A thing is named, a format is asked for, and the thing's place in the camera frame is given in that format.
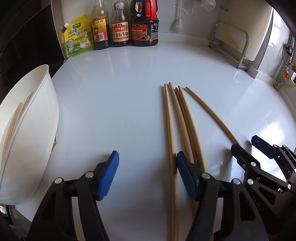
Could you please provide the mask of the wooden chopstick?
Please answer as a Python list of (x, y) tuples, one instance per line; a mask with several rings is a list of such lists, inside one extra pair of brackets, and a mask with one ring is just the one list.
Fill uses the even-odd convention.
[(176, 168), (176, 152), (174, 141), (174, 128), (171, 118), (171, 104), (168, 85), (164, 85), (166, 121), (168, 128), (168, 146), (170, 160), (170, 183), (171, 183), (171, 240), (179, 240), (179, 210), (178, 210), (178, 178)]
[(187, 131), (187, 126), (186, 126), (186, 122), (185, 122), (185, 119), (183, 116), (181, 105), (180, 105), (179, 99), (176, 94), (177, 91), (173, 88), (173, 85), (171, 82), (169, 82), (169, 87), (170, 87), (171, 95), (173, 97), (175, 109), (177, 111), (178, 121), (179, 121), (181, 132), (182, 132), (182, 137), (183, 137), (183, 141), (184, 141), (184, 145), (185, 145), (185, 156), (187, 157), (187, 159), (190, 163), (194, 164), (195, 161), (194, 161), (194, 156), (193, 156), (193, 152), (192, 152), (192, 148), (191, 148), (190, 138), (189, 138), (189, 134)]
[(182, 90), (178, 87), (176, 87), (175, 90), (177, 91), (176, 94), (179, 99), (181, 109), (183, 112), (183, 116), (184, 116), (184, 119), (186, 122), (187, 131), (188, 131), (189, 138), (190, 138), (190, 143), (191, 143), (191, 148), (192, 148), (195, 164), (197, 164), (199, 167), (201, 167), (200, 162), (199, 162), (199, 155), (198, 155), (197, 148), (195, 145), (195, 140), (194, 140), (194, 135), (193, 135), (193, 126), (191, 124), (192, 117), (190, 116), (190, 109), (189, 109), (188, 103), (186, 101), (186, 98), (185, 98)]
[(180, 86), (176, 87), (175, 90), (177, 91), (179, 97), (179, 104), (181, 105), (181, 111), (185, 120), (186, 129), (189, 135), (190, 147), (193, 154), (193, 161), (197, 164), (202, 172), (207, 172), (207, 167), (204, 159), (204, 155), (202, 152), (200, 140), (196, 131), (196, 127), (194, 124), (193, 117), (191, 115), (191, 111), (189, 105), (186, 101), (185, 95), (182, 91)]
[(222, 128), (224, 133), (229, 137), (229, 139), (233, 142), (233, 144), (237, 144), (241, 146), (239, 140), (234, 136), (234, 134), (231, 132), (231, 130), (227, 127), (227, 125), (222, 121), (222, 119), (213, 111), (213, 109), (206, 104), (206, 102), (203, 101), (193, 90), (191, 90), (189, 87), (185, 87), (185, 90), (191, 94), (191, 96), (199, 102), (199, 104), (210, 114), (212, 118), (218, 123), (218, 125)]

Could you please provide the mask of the white plastic bin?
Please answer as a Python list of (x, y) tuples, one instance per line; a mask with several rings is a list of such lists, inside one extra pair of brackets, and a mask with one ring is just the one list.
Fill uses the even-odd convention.
[(1, 204), (30, 200), (43, 178), (54, 146), (59, 104), (49, 74), (41, 65), (26, 74), (1, 103), (1, 139), (17, 105), (33, 93), (1, 161)]

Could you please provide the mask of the metal cutting board rack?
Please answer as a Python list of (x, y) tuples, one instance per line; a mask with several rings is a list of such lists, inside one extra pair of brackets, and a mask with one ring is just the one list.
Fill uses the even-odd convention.
[(247, 57), (250, 37), (248, 32), (232, 23), (217, 20), (209, 42), (209, 48), (215, 47), (236, 64), (237, 69), (249, 70), (251, 60)]

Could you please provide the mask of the chopstick inside bin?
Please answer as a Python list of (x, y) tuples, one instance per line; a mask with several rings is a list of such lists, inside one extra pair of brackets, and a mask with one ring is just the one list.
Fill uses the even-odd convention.
[(8, 132), (9, 138), (11, 138), (13, 133), (16, 131), (16, 126), (17, 126), (18, 122), (20, 121), (20, 119), (23, 115), (23, 112), (25, 111), (32, 95), (33, 95), (33, 93), (31, 92), (23, 102), (20, 102), (18, 104), (16, 111), (14, 112), (13, 117), (11, 119), (11, 124), (9, 126), (9, 132)]
[(8, 124), (6, 125), (6, 128), (4, 130), (4, 133), (3, 133), (3, 136), (1, 139), (1, 161), (3, 161), (3, 159), (4, 159), (7, 145), (11, 139), (16, 120), (17, 120), (19, 113), (22, 109), (22, 105), (23, 105), (22, 102), (20, 102), (17, 105), (16, 110), (14, 111), (13, 115), (10, 117)]

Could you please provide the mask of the white cutting board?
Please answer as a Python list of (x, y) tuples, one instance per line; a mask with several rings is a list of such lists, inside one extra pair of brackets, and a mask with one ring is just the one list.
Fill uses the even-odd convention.
[(247, 57), (254, 61), (266, 36), (272, 7), (264, 0), (222, 1), (217, 20), (243, 28), (250, 37)]

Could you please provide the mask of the yellow green refill pouch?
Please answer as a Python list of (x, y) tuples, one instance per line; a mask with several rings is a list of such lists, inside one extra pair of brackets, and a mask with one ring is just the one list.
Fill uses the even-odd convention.
[(88, 15), (80, 16), (70, 24), (64, 25), (64, 40), (68, 58), (92, 51), (94, 49), (91, 21)]

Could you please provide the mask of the hanging white brush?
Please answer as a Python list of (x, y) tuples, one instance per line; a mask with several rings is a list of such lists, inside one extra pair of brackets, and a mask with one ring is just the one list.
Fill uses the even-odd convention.
[(176, 17), (172, 23), (172, 28), (176, 32), (182, 28), (182, 2), (182, 0), (177, 0)]

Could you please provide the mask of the hanging beige towel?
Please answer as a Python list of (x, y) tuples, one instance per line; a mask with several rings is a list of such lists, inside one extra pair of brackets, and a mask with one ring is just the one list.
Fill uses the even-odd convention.
[(201, 7), (208, 13), (211, 12), (216, 6), (215, 0), (201, 0)]

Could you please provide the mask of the yellow cap soy sauce bottle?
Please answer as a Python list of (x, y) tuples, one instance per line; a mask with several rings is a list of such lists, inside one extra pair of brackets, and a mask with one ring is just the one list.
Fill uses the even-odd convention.
[(111, 33), (114, 47), (124, 47), (130, 44), (129, 22), (127, 17), (127, 1), (111, 1), (112, 18)]

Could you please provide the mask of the yellow cap vinegar bottle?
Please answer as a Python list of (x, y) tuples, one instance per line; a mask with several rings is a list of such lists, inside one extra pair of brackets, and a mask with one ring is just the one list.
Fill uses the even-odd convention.
[(94, 1), (91, 13), (91, 27), (94, 47), (103, 50), (111, 46), (109, 15), (102, 0)]

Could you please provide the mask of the large red cap soy jug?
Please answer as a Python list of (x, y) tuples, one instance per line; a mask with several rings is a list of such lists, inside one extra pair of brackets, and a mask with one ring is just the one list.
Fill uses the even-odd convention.
[(137, 47), (155, 46), (159, 42), (157, 0), (131, 1), (131, 43)]

